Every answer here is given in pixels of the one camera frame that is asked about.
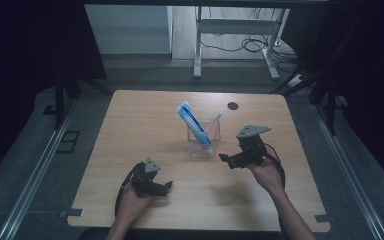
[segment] dark floor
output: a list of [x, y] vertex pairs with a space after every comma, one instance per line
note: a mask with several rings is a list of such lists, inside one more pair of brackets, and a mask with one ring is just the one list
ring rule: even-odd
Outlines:
[[[169, 67], [146, 63], [148, 67], [139, 64], [129, 68], [107, 68], [109, 81], [100, 82], [112, 90], [237, 93], [268, 93], [279, 84], [269, 79], [267, 71], [261, 67], [232, 68], [207, 64], [200, 80], [193, 79], [192, 68], [183, 62], [171, 63]], [[69, 226], [66, 217], [60, 214], [71, 208], [111, 97], [82, 81], [79, 84], [82, 95], [73, 100], [76, 103], [66, 129], [78, 131], [79, 140], [72, 153], [53, 156], [15, 239], [78, 239], [85, 230]], [[328, 143], [315, 108], [307, 99], [310, 90], [304, 89], [288, 97], [287, 102], [331, 222], [331, 230], [317, 236], [320, 239], [374, 239], [364, 210]], [[53, 104], [53, 89], [38, 94], [35, 111], [0, 165], [0, 230], [53, 134], [55, 117], [42, 114], [46, 106]], [[384, 171], [353, 133], [341, 110], [335, 114], [335, 130], [336, 139], [384, 226]], [[64, 150], [65, 146], [60, 144], [59, 149]], [[164, 235], [167, 233], [158, 231], [148, 233], [138, 234], [137, 239], [167, 236]], [[255, 238], [249, 233], [242, 234], [238, 236]], [[173, 233], [170, 236], [179, 238]]]

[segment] white wall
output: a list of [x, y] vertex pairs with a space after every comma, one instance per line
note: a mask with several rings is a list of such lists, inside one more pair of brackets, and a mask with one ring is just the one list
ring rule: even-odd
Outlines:
[[171, 53], [172, 7], [85, 5], [101, 54]]

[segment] human hand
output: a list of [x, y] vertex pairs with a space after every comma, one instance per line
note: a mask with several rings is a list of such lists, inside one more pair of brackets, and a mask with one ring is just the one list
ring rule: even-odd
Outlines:
[[130, 225], [145, 211], [146, 207], [154, 200], [153, 196], [140, 198], [137, 196], [131, 182], [126, 184], [123, 191], [123, 197], [119, 203], [119, 211], [116, 219], [123, 224]]
[[[271, 147], [267, 148], [267, 153], [277, 159], [277, 155]], [[260, 165], [250, 164], [247, 166], [255, 177], [255, 180], [269, 194], [277, 191], [283, 191], [282, 179], [272, 160], [263, 157], [264, 162]]]

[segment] wooden table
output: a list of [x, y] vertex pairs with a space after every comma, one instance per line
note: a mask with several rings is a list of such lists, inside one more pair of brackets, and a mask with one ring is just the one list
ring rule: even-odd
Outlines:
[[[177, 107], [189, 101], [198, 118], [222, 111], [219, 153], [239, 153], [236, 134], [245, 124], [271, 126], [261, 134], [272, 145], [286, 172], [286, 191], [314, 232], [325, 215], [285, 99], [280, 95], [163, 91], [115, 92], [99, 132], [69, 216], [72, 226], [109, 227], [120, 185], [132, 167], [151, 157], [161, 170], [154, 182], [174, 181], [133, 224], [143, 229], [279, 231], [275, 206], [248, 169], [233, 169], [214, 158], [189, 155], [186, 124]], [[227, 105], [235, 102], [237, 110]]]

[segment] human arm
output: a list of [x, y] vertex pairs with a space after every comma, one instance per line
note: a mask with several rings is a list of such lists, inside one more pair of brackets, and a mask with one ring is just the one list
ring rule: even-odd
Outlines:
[[[271, 156], [276, 157], [271, 148], [267, 148]], [[304, 222], [295, 207], [292, 205], [285, 190], [283, 189], [280, 174], [276, 165], [269, 159], [265, 159], [261, 165], [249, 165], [257, 182], [270, 194], [276, 206], [280, 220], [289, 237], [296, 239], [316, 239], [308, 225]]]
[[110, 228], [107, 240], [121, 240], [127, 233], [130, 224], [145, 211], [154, 197], [147, 196], [140, 198], [136, 195], [133, 186], [127, 183], [123, 191], [123, 197], [119, 203], [119, 211], [116, 219]]

